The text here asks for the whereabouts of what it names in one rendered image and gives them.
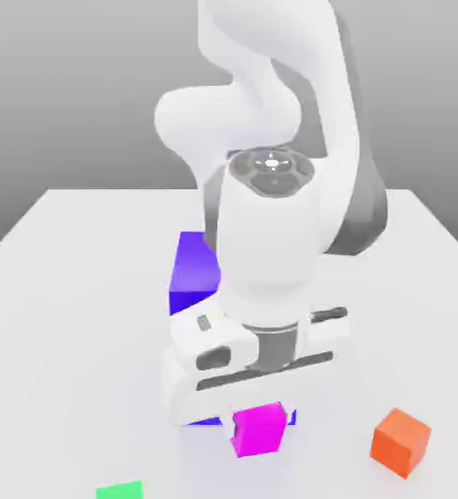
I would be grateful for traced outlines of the small green cube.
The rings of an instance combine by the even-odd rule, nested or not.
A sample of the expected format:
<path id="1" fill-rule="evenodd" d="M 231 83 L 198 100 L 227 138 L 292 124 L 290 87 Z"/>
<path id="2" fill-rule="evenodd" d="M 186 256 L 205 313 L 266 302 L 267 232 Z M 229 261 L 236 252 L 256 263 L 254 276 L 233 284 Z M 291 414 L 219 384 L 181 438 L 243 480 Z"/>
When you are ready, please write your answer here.
<path id="1" fill-rule="evenodd" d="M 143 483 L 135 480 L 98 487 L 95 499 L 143 499 Z"/>

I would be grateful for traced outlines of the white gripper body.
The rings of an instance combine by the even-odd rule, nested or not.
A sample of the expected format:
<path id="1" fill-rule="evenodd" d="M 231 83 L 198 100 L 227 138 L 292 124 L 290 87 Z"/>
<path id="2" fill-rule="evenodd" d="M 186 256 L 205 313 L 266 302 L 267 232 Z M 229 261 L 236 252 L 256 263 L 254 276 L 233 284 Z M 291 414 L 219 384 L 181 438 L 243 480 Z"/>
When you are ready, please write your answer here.
<path id="1" fill-rule="evenodd" d="M 279 372 L 214 377 L 187 373 L 170 347 L 162 358 L 162 404 L 173 423 L 186 425 L 268 403 L 299 403 L 348 370 L 347 344 L 327 346 Z"/>

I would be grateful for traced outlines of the small magenta cube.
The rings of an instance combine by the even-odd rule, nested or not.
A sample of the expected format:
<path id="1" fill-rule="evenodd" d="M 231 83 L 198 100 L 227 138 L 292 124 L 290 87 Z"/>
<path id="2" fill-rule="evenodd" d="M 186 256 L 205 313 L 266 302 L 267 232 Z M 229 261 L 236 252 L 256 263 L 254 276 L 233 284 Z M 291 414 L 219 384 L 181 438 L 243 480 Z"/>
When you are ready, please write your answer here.
<path id="1" fill-rule="evenodd" d="M 233 415 L 235 433 L 231 443 L 238 458 L 278 452 L 287 425 L 280 403 L 270 403 Z"/>

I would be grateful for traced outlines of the large blue box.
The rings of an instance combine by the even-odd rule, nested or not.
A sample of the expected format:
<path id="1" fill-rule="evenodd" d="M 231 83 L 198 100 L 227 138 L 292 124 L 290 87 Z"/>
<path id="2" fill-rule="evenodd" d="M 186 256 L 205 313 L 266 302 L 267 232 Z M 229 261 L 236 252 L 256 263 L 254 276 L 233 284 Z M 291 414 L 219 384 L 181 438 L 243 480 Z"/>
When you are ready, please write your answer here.
<path id="1" fill-rule="evenodd" d="M 260 353 L 259 333 L 227 317 L 217 291 L 220 270 L 201 232 L 179 236 L 169 287 L 170 339 L 189 374 L 252 376 Z"/>

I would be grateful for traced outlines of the small orange cube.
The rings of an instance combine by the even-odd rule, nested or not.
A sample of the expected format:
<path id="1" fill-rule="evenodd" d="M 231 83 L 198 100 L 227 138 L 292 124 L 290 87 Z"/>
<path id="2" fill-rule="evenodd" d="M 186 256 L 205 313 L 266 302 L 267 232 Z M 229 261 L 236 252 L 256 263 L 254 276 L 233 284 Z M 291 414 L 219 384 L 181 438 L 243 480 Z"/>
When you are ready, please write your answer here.
<path id="1" fill-rule="evenodd" d="M 369 456 L 403 479 L 423 459 L 430 426 L 394 407 L 375 427 Z"/>

